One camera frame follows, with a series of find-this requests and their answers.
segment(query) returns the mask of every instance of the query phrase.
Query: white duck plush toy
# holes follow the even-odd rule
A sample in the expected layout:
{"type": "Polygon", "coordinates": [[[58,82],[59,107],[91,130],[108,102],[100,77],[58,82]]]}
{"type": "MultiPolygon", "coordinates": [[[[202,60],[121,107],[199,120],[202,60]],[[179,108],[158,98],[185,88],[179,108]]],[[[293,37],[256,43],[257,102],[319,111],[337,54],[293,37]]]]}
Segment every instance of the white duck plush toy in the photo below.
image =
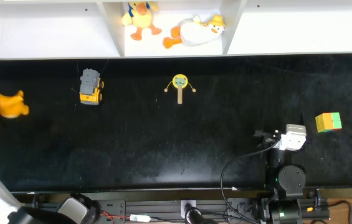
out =
{"type": "Polygon", "coordinates": [[[167,49],[174,44],[184,44],[186,46],[197,46],[206,44],[218,37],[224,31],[225,23],[222,16],[216,14],[208,23],[201,22],[199,16],[194,19],[182,21],[180,26],[171,29],[171,37],[163,40],[163,45],[167,49]]]}

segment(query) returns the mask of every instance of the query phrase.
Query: orange plush toy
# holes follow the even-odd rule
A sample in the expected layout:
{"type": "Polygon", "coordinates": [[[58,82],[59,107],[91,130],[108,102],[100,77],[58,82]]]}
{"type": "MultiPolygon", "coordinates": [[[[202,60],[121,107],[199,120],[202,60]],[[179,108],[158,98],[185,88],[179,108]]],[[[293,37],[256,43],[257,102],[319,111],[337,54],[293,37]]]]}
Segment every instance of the orange plush toy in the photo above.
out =
{"type": "Polygon", "coordinates": [[[29,107],[24,104],[24,92],[19,90],[15,96],[0,94],[0,115],[5,118],[17,118],[21,114],[28,115],[29,107]]]}

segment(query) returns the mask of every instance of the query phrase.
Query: colorful cube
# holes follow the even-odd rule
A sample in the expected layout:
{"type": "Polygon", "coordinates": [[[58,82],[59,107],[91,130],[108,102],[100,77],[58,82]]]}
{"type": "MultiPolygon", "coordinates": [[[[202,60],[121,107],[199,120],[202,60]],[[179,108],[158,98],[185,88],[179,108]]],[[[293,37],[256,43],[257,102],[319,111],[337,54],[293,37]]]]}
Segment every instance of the colorful cube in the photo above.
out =
{"type": "Polygon", "coordinates": [[[337,129],[342,129],[339,113],[323,113],[315,117],[317,131],[326,132],[337,129]]]}

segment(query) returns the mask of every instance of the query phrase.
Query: toy construction vehicle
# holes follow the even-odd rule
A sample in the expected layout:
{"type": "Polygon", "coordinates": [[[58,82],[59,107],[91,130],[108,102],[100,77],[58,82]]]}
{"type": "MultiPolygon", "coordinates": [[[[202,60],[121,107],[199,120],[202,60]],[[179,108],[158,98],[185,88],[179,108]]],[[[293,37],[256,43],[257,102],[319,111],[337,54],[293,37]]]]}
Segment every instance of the toy construction vehicle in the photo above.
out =
{"type": "Polygon", "coordinates": [[[80,80],[82,81],[80,102],[86,105],[98,105],[102,101],[101,89],[104,85],[100,74],[95,70],[85,69],[80,80]]]}

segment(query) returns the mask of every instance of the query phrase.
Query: black table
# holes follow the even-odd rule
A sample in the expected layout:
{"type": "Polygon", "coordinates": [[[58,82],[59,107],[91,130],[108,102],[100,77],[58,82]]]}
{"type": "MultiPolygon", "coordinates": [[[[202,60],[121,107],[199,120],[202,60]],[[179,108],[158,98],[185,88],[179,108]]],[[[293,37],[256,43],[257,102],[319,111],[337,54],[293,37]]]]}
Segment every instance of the black table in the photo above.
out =
{"type": "MultiPolygon", "coordinates": [[[[12,192],[216,188],[227,161],[257,150],[255,129],[303,117],[293,162],[308,187],[352,187],[352,54],[0,61],[0,93],[23,90],[28,116],[0,119],[0,180],[12,192]],[[82,105],[82,70],[105,81],[82,105]],[[163,89],[183,73],[197,92],[163,89]],[[317,133],[339,112],[343,129],[317,133]]],[[[227,187],[262,189],[265,157],[234,164],[227,187]]]]}

